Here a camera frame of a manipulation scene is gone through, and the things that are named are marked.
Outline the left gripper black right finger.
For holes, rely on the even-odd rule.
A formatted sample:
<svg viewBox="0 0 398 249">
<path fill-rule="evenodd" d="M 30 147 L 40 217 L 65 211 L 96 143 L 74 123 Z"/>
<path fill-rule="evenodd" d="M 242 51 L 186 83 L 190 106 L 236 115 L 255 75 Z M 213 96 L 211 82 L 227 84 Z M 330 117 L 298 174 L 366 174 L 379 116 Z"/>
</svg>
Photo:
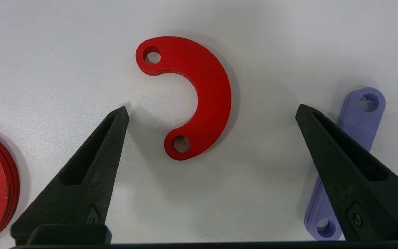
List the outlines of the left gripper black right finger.
<svg viewBox="0 0 398 249">
<path fill-rule="evenodd" d="M 296 121 L 345 238 L 398 240 L 398 176 L 317 109 Z"/>
</svg>

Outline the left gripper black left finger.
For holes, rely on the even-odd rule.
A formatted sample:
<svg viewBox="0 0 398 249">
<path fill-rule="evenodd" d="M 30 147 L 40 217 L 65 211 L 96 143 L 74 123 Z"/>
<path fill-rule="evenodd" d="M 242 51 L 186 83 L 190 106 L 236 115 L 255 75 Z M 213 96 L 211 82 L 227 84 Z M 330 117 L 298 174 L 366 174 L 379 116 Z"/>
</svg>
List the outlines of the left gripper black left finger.
<svg viewBox="0 0 398 249">
<path fill-rule="evenodd" d="M 27 242 L 41 225 L 104 225 L 129 122 L 125 106 L 110 112 L 11 226 Z"/>
</svg>

